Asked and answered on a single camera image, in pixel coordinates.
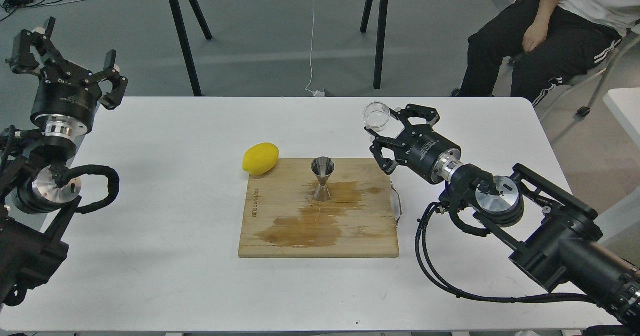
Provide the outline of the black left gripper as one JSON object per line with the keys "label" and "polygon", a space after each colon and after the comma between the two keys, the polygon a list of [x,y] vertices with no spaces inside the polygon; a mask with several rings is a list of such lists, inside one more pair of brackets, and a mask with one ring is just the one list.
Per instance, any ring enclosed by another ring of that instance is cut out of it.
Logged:
{"label": "black left gripper", "polygon": [[[70,62],[53,44],[55,17],[49,17],[44,27],[22,30],[14,38],[13,51],[6,63],[15,74],[30,74],[39,78],[38,92],[30,120],[44,126],[46,115],[62,115],[84,124],[85,133],[93,131],[98,103],[114,110],[122,103],[128,78],[115,64],[117,51],[109,50],[103,71],[88,72],[74,85]],[[111,89],[103,94],[99,83],[109,81]]]}

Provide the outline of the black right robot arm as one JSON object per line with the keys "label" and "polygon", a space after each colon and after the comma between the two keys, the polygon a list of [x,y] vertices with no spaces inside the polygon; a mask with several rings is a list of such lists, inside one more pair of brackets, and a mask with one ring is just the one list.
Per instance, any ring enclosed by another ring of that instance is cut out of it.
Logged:
{"label": "black right robot arm", "polygon": [[[437,202],[418,219],[414,251],[425,276],[455,297],[472,301],[541,304],[581,301],[605,309],[618,326],[592,326],[586,335],[638,335],[639,268],[598,243],[598,213],[567,191],[517,163],[510,176],[493,175],[461,161],[461,147],[434,130],[435,108],[391,109],[374,102],[363,111],[371,153],[385,174],[409,167],[430,184],[445,183]],[[494,235],[512,249],[510,261],[544,294],[487,297],[451,285],[428,254],[427,227],[447,213],[462,232]]]}

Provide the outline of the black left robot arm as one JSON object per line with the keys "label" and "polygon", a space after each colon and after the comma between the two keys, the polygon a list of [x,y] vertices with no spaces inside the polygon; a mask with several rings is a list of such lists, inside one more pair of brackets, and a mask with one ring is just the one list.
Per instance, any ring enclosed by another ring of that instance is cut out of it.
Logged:
{"label": "black left robot arm", "polygon": [[34,129],[11,125],[1,133],[1,304],[17,306],[32,290],[50,281],[66,260],[62,241],[76,213],[110,205],[120,177],[112,167],[69,168],[74,142],[91,132],[99,105],[121,105],[128,78],[110,50],[102,71],[92,72],[64,59],[52,43],[56,19],[22,30],[6,59],[16,74],[38,77],[30,121]]}

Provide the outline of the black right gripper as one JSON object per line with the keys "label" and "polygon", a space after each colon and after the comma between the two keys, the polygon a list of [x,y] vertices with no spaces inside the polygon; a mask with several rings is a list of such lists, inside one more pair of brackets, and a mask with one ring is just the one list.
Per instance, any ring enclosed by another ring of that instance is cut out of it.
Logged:
{"label": "black right gripper", "polygon": [[407,104],[404,108],[390,110],[390,114],[403,125],[397,137],[386,137],[372,128],[365,128],[371,136],[370,151],[382,172],[391,175],[397,167],[404,166],[430,184],[444,181],[439,160],[447,155],[460,159],[462,150],[434,130],[434,125],[441,119],[438,111]]}

